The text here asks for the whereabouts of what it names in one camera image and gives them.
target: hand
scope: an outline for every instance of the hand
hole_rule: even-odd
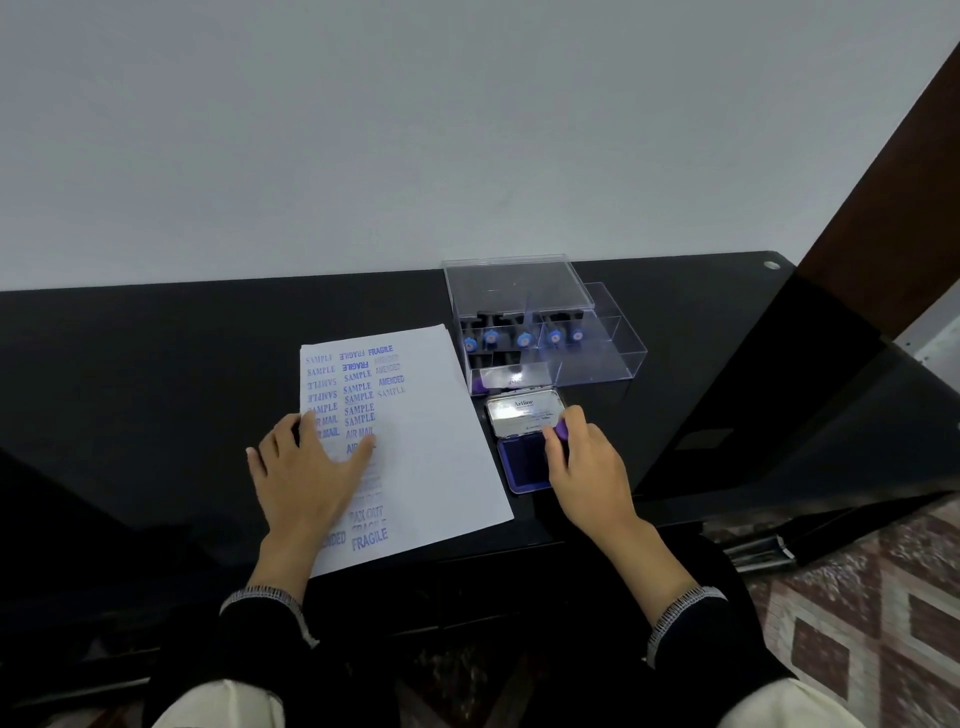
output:
[[[636,523],[630,481],[623,460],[597,425],[588,425],[584,410],[564,410],[570,456],[553,427],[543,428],[550,484],[566,516],[601,549]]]
[[[300,446],[293,426],[300,422]],[[344,513],[373,454],[375,440],[360,441],[349,460],[334,463],[317,437],[316,415],[287,415],[260,443],[247,448],[256,497],[274,545],[307,549],[316,557],[327,532]]]

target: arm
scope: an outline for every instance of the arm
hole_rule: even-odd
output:
[[[647,665],[656,670],[664,701],[681,705],[696,724],[723,718],[724,726],[856,725],[840,706],[791,680],[724,595],[700,587],[657,529],[636,515],[623,460],[583,410],[570,407],[563,417],[567,459],[553,428],[543,430],[550,483],[567,517],[610,559],[650,622]],[[807,718],[812,722],[791,722]]]
[[[297,422],[299,445],[293,434]],[[310,571],[324,536],[347,508],[373,446],[373,437],[367,437],[349,461],[331,462],[317,436],[316,418],[308,412],[302,418],[287,415],[259,450],[247,448],[270,530],[246,589],[221,607],[210,646],[178,666],[189,673],[180,690],[158,695],[154,704],[148,698],[144,725],[284,724],[284,714],[300,697],[302,665],[317,644],[300,610]]]

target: ink pad case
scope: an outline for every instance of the ink pad case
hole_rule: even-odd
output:
[[[550,487],[541,427],[556,427],[564,401],[556,387],[514,390],[487,398],[487,419],[496,438],[507,485],[518,495]]]

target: brown wooden panel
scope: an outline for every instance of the brown wooden panel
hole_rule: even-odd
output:
[[[960,277],[960,45],[798,271],[891,337]]]

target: black table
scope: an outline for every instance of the black table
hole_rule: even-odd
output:
[[[643,517],[809,512],[955,487],[960,398],[779,255],[576,268],[607,284],[649,349],[629,384],[564,391],[623,455]],[[265,531],[244,447],[297,409],[300,345],[453,324],[440,270],[7,292],[0,322],[0,525],[18,554],[5,630],[240,583]],[[422,598],[387,628],[433,623],[439,608],[421,608],[442,595],[438,574],[478,569],[465,560],[481,556],[502,574],[530,547],[577,538],[549,491],[510,502],[512,522],[311,590],[377,600],[396,587]],[[453,619],[448,602],[439,611]]]

